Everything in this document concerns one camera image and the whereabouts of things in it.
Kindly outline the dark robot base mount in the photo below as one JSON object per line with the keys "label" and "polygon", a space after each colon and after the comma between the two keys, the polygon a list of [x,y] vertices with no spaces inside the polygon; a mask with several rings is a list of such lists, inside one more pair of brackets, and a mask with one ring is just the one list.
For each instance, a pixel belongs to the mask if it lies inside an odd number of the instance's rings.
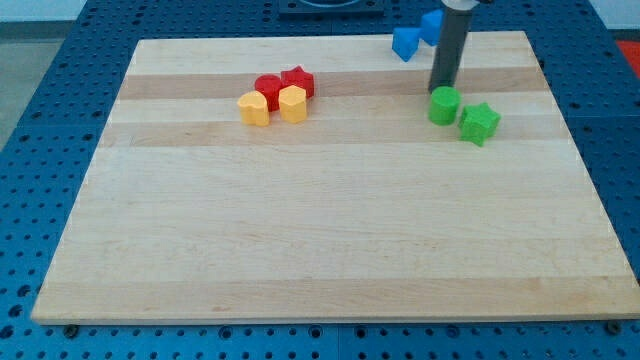
{"label": "dark robot base mount", "polygon": [[278,0],[281,17],[382,15],[384,0]]}

